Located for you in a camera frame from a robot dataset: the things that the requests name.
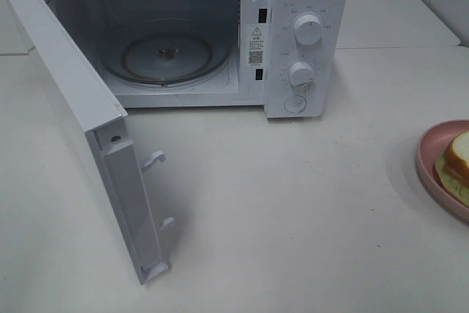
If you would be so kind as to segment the round white door button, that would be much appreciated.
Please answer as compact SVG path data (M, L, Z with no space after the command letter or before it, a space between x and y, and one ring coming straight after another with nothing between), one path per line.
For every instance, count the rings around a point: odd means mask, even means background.
M284 102L284 108L290 113L300 113L306 108L306 99L300 95L288 97Z

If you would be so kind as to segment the white microwave door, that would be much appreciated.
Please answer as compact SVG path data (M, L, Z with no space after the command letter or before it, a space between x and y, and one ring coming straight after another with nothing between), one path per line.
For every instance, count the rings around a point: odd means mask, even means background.
M140 284L169 269L143 173L164 162L161 151L140 161L127 112L44 0L6 0L26 40L39 80L64 136L92 179L106 190Z

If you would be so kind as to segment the pink round plate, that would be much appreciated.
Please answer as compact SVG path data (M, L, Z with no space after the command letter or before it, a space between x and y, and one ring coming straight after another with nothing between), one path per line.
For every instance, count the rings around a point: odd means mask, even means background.
M440 122L428 128L418 141L416 171L428 194L446 211L468 223L468 207L449 193L440 181L435 163L437 158L459 134L468 131L468 120Z

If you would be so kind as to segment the white bread sandwich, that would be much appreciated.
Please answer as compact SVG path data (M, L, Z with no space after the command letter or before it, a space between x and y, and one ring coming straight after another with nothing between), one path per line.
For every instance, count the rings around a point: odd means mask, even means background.
M441 185L468 207L468 132L454 137L435 161Z

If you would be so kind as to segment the glass microwave turntable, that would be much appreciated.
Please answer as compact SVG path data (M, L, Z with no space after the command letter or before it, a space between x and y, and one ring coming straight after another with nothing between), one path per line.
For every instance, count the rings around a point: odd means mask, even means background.
M103 35L103 66L125 81L175 86L221 67L237 47L237 24L167 18L115 26Z

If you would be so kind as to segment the white microwave oven body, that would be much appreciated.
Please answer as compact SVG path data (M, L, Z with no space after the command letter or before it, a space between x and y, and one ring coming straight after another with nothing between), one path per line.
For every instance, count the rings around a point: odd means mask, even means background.
M327 92L346 0L44 0L122 107L261 106L269 118L317 117ZM321 39L301 45L293 23L302 14L321 17ZM101 60L103 35L115 26L167 18L237 24L238 44L207 76L175 86L147 86L110 73ZM307 62L316 74L293 87L289 67ZM288 97L306 108L290 113Z

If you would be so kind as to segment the upper white power knob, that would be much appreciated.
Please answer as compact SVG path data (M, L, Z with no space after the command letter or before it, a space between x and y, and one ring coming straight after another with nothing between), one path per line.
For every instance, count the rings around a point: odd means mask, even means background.
M293 23L295 39L301 45L313 45L322 37L323 23L315 13L300 15Z

